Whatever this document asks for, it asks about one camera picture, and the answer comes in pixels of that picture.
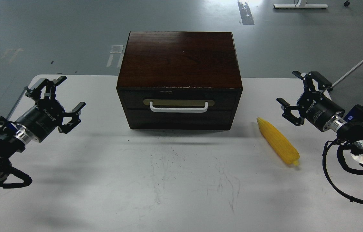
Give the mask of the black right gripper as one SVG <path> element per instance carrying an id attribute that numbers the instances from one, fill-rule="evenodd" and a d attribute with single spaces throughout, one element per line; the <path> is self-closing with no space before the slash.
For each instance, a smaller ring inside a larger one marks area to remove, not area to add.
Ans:
<path id="1" fill-rule="evenodd" d="M 305 118 L 321 132 L 329 130 L 330 119 L 334 115 L 342 117 L 345 113 L 344 109 L 323 94 L 324 91 L 333 90 L 332 83 L 320 72 L 293 71 L 292 74 L 303 81 L 304 93 L 296 106 L 291 106 L 283 98 L 276 98 L 282 106 L 282 116 L 295 126 L 303 125 Z M 301 117 L 293 115 L 293 110 L 299 111 Z"/>

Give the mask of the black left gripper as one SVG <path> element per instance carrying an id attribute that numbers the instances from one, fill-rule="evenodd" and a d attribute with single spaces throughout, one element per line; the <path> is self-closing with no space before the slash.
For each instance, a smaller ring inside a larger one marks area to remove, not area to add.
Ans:
<path id="1" fill-rule="evenodd" d="M 40 78 L 31 89 L 26 89 L 26 97 L 33 99 L 36 104 L 21 115 L 15 123 L 28 129 L 37 142 L 42 142 L 56 127 L 59 133 L 67 134 L 81 122 L 79 116 L 86 105 L 85 102 L 80 102 L 73 110 L 64 112 L 59 101 L 55 100 L 56 88 L 66 79 L 66 76 L 53 80 Z M 62 124 L 64 118 L 71 118 L 71 120 Z"/>

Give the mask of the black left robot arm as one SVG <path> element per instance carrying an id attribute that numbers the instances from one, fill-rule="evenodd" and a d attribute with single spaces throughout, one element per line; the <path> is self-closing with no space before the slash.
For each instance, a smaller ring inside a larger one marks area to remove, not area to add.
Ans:
<path id="1" fill-rule="evenodd" d="M 31 89 L 26 88 L 26 97 L 35 103 L 16 121 L 0 115 L 0 188 L 25 188 L 33 182 L 29 175 L 13 167 L 9 159 L 14 153 L 23 152 L 30 141 L 42 142 L 56 128 L 67 134 L 80 123 L 84 102 L 66 112 L 56 100 L 56 88 L 66 79 L 41 78 Z"/>

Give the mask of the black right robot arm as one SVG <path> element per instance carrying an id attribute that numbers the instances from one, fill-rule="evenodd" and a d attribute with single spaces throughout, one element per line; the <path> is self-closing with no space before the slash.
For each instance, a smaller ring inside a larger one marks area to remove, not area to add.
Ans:
<path id="1" fill-rule="evenodd" d="M 337 135 L 338 160 L 348 173 L 363 175 L 363 106 L 355 105 L 347 115 L 345 110 L 324 95 L 332 83 L 319 72 L 293 75 L 303 82 L 304 92 L 295 106 L 283 98 L 277 98 L 282 105 L 283 117 L 296 126 L 309 121 L 318 130 L 332 130 Z"/>

